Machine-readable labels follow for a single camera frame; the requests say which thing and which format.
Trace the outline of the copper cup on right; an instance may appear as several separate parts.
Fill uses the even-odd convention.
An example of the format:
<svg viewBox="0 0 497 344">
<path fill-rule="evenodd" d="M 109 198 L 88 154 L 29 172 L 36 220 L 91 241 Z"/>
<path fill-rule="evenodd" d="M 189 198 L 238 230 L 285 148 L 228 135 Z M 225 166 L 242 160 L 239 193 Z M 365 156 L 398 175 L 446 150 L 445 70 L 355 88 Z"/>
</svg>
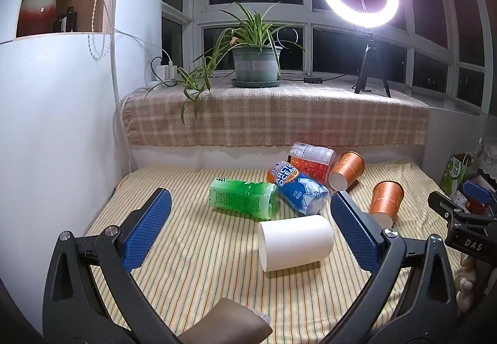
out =
<svg viewBox="0 0 497 344">
<path fill-rule="evenodd" d="M 394 181 L 379 182 L 372 192 L 369 214 L 382 229 L 392 228 L 404 199 L 404 189 Z"/>
</svg>

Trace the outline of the white paper cup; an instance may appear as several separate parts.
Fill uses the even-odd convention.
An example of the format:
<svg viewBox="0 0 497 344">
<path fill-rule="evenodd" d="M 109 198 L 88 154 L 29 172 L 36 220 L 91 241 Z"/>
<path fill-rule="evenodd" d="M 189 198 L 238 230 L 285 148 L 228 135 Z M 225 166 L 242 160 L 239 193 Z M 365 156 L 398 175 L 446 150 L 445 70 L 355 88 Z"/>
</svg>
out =
<svg viewBox="0 0 497 344">
<path fill-rule="evenodd" d="M 257 237 L 265 273 L 320 262 L 335 244 L 333 227 L 320 215 L 259 222 Z"/>
</svg>

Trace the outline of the copper cup near sill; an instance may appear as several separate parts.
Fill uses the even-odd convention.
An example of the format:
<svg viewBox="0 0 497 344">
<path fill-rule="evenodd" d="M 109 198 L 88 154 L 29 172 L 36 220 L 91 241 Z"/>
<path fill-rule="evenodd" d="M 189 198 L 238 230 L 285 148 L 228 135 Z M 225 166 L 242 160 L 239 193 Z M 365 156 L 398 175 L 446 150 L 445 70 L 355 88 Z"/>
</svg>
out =
<svg viewBox="0 0 497 344">
<path fill-rule="evenodd" d="M 347 190 L 365 171 L 365 163 L 357 152 L 344 152 L 329 173 L 329 186 L 335 191 Z"/>
</svg>

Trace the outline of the orange white bottle cup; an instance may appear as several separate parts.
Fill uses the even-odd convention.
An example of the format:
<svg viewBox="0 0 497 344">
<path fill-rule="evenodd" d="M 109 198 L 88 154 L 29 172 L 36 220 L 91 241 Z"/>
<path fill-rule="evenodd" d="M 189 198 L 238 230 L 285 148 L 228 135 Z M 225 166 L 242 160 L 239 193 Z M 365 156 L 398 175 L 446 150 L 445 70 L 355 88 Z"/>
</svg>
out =
<svg viewBox="0 0 497 344">
<path fill-rule="evenodd" d="M 326 185 L 335 156 L 333 149 L 296 142 L 289 150 L 287 161 L 300 173 Z"/>
</svg>

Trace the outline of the green plastic bottle cup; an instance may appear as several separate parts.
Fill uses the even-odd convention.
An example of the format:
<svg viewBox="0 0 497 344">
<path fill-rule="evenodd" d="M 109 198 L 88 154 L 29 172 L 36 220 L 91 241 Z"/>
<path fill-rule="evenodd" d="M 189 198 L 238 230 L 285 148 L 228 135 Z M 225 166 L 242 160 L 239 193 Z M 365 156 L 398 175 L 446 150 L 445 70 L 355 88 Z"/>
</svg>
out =
<svg viewBox="0 0 497 344">
<path fill-rule="evenodd" d="M 273 183 L 244 182 L 216 178 L 209 187 L 209 201 L 218 210 L 232 210 L 258 220 L 272 220 L 278 201 L 278 189 Z"/>
</svg>

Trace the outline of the striped yellow table cloth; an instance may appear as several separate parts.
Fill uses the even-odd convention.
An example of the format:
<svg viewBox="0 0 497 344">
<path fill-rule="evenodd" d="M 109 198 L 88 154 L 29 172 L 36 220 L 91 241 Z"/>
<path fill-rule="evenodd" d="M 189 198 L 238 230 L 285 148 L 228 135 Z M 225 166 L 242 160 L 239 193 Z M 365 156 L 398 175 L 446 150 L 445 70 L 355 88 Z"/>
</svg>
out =
<svg viewBox="0 0 497 344">
<path fill-rule="evenodd" d="M 96 235 L 120 224 L 157 188 L 172 196 L 170 216 L 133 278 L 175 333 L 227 298 L 271 319 L 271 343 L 316 343 L 331 331 L 369 279 L 343 236 L 323 261 L 264 273 L 257 223 L 232 211 L 214 210 L 209 187 L 218 177 L 260 182 L 265 170 L 142 168 L 122 179 L 89 228 Z"/>
</svg>

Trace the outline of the brown tan object bottom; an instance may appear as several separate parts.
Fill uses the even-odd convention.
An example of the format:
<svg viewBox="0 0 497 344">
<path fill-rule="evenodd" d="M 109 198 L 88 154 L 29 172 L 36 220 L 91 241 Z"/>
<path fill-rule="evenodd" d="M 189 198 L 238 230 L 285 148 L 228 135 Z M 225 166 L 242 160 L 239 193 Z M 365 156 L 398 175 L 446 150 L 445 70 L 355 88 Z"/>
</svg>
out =
<svg viewBox="0 0 497 344">
<path fill-rule="evenodd" d="M 232 301 L 220 299 L 197 323 L 182 332 L 182 343 L 262 343 L 273 333 L 271 318 Z"/>
</svg>

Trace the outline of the green white paper bag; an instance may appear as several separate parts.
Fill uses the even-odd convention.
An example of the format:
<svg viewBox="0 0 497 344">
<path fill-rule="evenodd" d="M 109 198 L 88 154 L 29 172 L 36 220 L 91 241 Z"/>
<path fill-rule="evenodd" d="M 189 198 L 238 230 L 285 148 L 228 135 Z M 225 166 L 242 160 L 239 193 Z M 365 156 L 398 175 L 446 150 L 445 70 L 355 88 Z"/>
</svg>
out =
<svg viewBox="0 0 497 344">
<path fill-rule="evenodd" d="M 469 152 L 450 157 L 440 181 L 440 188 L 446 196 L 451 198 L 457 192 L 473 159 L 473 154 Z"/>
</svg>

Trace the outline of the white lace cloth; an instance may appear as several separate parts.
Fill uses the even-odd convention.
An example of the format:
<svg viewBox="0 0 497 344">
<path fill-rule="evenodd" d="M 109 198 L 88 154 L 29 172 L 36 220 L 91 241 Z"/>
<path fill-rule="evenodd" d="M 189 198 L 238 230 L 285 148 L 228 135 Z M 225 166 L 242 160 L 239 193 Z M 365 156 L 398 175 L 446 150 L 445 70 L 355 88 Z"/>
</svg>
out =
<svg viewBox="0 0 497 344">
<path fill-rule="evenodd" d="M 496 180 L 497 178 L 497 141 L 496 138 L 481 138 L 475 153 L 480 169 Z"/>
</svg>

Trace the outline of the black tripod stand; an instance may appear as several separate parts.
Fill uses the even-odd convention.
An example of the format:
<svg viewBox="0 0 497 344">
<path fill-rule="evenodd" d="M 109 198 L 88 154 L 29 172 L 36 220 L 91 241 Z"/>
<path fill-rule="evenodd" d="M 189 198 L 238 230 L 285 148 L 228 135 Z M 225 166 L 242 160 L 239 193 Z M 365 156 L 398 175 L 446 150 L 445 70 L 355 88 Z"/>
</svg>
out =
<svg viewBox="0 0 497 344">
<path fill-rule="evenodd" d="M 367 89 L 367 79 L 373 74 L 379 75 L 387 97 L 391 97 L 390 87 L 387 80 L 387 73 L 384 71 L 380 53 L 376 48 L 376 42 L 370 30 L 367 31 L 367 45 L 364 57 L 361 63 L 361 70 L 359 72 L 357 81 L 353 89 L 355 94 L 361 92 L 369 92 Z"/>
</svg>

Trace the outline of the white power adapter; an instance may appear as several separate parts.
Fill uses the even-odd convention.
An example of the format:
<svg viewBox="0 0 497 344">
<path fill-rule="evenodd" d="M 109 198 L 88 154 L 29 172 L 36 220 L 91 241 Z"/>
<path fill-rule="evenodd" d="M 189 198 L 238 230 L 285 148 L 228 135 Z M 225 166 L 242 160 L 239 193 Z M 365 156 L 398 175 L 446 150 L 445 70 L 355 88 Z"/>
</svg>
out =
<svg viewBox="0 0 497 344">
<path fill-rule="evenodd" d="M 160 65 L 157 66 L 157 75 L 163 82 L 177 81 L 177 66 L 175 65 Z"/>
</svg>

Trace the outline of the black bottle on shelf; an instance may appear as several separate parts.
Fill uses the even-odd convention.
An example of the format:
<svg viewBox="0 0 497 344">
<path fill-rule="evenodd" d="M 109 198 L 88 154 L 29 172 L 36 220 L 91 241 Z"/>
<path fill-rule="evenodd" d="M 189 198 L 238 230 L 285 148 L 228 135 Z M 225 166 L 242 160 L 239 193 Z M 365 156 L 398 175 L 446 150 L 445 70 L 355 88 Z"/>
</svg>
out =
<svg viewBox="0 0 497 344">
<path fill-rule="evenodd" d="M 77 32 L 78 13 L 73 6 L 67 8 L 65 14 L 58 14 L 53 24 L 54 32 Z"/>
</svg>

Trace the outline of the spider plant in green pot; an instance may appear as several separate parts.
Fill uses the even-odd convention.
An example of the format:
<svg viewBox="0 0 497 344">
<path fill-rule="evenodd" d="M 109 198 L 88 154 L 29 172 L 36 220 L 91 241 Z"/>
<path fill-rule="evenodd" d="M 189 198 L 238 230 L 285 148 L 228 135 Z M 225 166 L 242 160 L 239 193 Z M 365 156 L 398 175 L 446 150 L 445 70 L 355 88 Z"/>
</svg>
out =
<svg viewBox="0 0 497 344">
<path fill-rule="evenodd" d="M 292 40 L 282 40 L 280 32 L 290 26 L 277 24 L 268 20 L 267 15 L 277 6 L 274 2 L 261 12 L 241 2 L 235 2 L 240 13 L 222 8 L 220 11 L 232 18 L 234 23 L 222 29 L 213 46 L 194 59 L 194 68 L 190 71 L 177 66 L 177 81 L 163 82 L 157 75 L 156 66 L 152 74 L 156 84 L 153 88 L 164 86 L 182 87 L 185 101 L 180 109 L 180 120 L 185 123 L 186 107 L 193 109 L 195 118 L 199 116 L 201 97 L 212 91 L 212 80 L 218 66 L 228 56 L 233 59 L 234 86 L 237 88 L 274 88 L 280 85 L 281 53 L 292 47 L 305 51 L 299 43 L 299 34 Z"/>
</svg>

